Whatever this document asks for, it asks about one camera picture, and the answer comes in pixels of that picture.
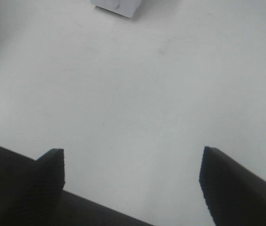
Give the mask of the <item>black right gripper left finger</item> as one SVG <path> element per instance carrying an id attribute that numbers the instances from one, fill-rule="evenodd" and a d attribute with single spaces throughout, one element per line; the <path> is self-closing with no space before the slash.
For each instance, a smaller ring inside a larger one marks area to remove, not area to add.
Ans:
<path id="1" fill-rule="evenodd" d="M 64 150 L 51 149 L 0 182 L 0 226 L 46 225 L 64 184 Z"/>

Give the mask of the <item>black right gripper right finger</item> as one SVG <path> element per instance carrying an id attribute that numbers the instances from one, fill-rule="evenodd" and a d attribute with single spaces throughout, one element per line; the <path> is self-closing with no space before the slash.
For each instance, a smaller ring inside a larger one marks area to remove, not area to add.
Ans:
<path id="1" fill-rule="evenodd" d="M 217 148 L 203 150 L 199 183 L 217 226 L 266 226 L 266 181 Z"/>

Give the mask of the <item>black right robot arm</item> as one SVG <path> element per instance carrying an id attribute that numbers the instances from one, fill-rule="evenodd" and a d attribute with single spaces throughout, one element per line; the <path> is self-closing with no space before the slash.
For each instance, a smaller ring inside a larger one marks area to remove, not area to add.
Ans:
<path id="1" fill-rule="evenodd" d="M 266 181 L 205 147 L 199 183 L 217 226 L 266 226 Z M 0 226 L 143 226 L 64 190 L 63 149 L 34 160 L 0 146 Z"/>

